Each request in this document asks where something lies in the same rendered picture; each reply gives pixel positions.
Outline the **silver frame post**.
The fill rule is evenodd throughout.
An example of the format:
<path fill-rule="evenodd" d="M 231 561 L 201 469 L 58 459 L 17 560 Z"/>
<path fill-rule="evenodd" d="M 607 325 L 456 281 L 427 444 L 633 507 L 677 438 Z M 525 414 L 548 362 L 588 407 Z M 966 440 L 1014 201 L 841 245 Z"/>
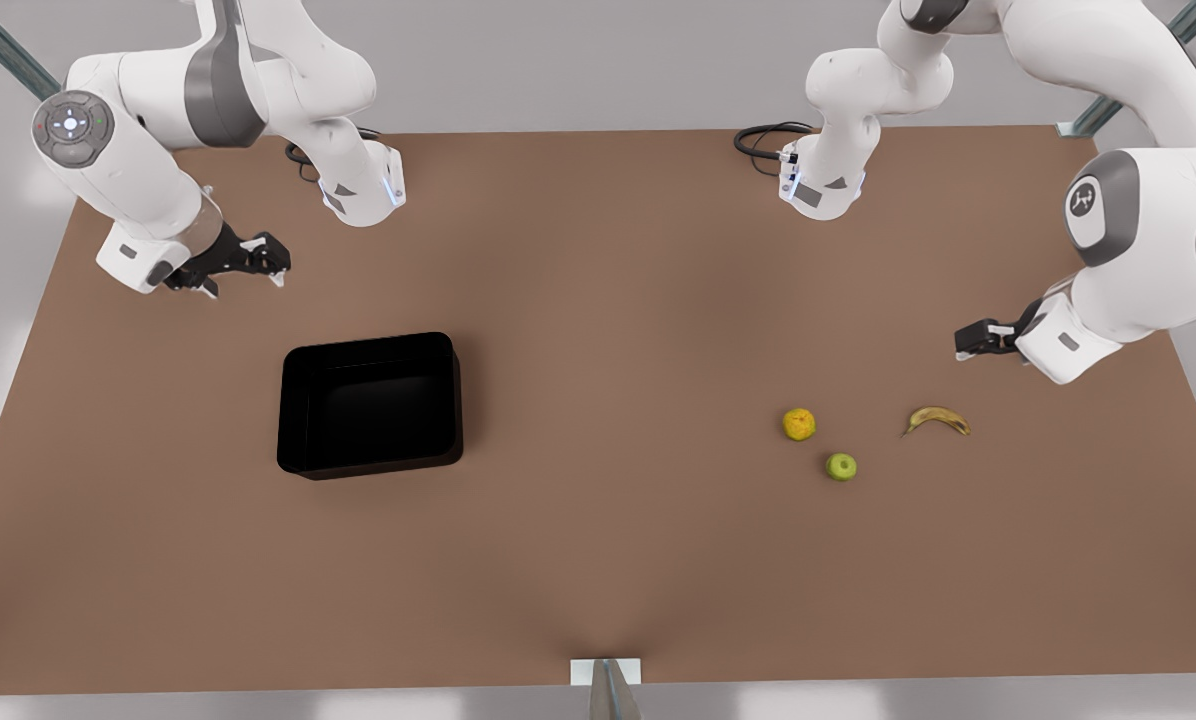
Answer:
<path fill-rule="evenodd" d="M 62 90 L 57 78 L 45 71 L 39 60 L 28 53 L 2 24 L 0 24 L 0 65 L 37 100 L 45 100 Z"/>
<path fill-rule="evenodd" d="M 1092 12 L 1081 20 L 1078 54 L 1066 65 L 1081 74 L 1066 87 L 1096 100 L 1055 126 L 1060 138 L 1096 138 L 1119 110 L 1137 115 L 1157 147 L 1196 147 L 1196 0 L 1186 0 L 1168 23 L 1152 16 L 1142 0 L 1064 0 L 1064 10 Z"/>
<path fill-rule="evenodd" d="M 640 684 L 640 659 L 570 660 L 570 685 L 588 687 L 588 720 L 643 720 L 633 692 Z"/>

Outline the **yellow brown banana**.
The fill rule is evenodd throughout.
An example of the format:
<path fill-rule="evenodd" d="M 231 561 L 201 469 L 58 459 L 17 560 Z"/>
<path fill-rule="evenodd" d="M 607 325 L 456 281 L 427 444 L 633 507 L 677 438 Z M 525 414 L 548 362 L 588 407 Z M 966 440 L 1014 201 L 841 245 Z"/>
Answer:
<path fill-rule="evenodd" d="M 936 423 L 946 425 L 954 432 L 958 432 L 960 437 L 969 437 L 970 425 L 968 419 L 965 419 L 960 413 L 951 410 L 950 407 L 945 405 L 923 405 L 914 410 L 908 417 L 907 429 L 901 433 L 901 437 L 909 437 L 914 431 L 917 431 L 922 425 L 930 423 L 930 421 L 936 421 Z"/>

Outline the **black storage box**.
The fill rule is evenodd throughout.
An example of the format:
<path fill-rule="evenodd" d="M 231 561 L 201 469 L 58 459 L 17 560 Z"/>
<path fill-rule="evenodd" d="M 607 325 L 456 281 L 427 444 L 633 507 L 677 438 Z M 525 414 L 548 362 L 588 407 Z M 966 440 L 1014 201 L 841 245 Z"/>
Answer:
<path fill-rule="evenodd" d="M 441 468 L 464 454 L 460 361 L 447 334 L 293 348 L 275 462 L 310 480 Z"/>

